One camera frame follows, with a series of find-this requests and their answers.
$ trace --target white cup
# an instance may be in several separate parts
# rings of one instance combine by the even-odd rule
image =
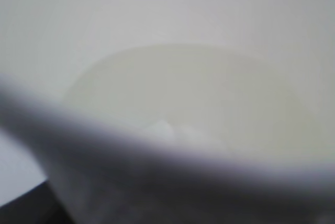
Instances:
[[[0,0],[0,71],[54,100],[102,58],[201,43],[267,61],[335,136],[333,0]],[[1,136],[0,205],[44,180]]]

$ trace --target liquid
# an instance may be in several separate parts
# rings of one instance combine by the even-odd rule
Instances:
[[[283,78],[215,47],[160,45],[114,54],[84,73],[64,103],[162,144],[254,159],[332,155]]]

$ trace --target white liquid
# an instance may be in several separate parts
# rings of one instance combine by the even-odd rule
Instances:
[[[279,76],[214,47],[120,52],[84,73],[64,102],[165,144],[226,156],[321,160],[332,153],[311,113]]]

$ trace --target dark surface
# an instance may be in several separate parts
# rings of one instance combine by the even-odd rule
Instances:
[[[47,183],[0,208],[1,224],[72,224]]]

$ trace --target white object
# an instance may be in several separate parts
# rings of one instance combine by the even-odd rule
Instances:
[[[52,99],[112,53],[214,44],[271,63],[327,138],[335,136],[333,0],[0,0],[0,7],[0,71]],[[2,138],[0,205],[44,180],[24,151],[13,154]],[[13,155],[20,157],[15,167]]]

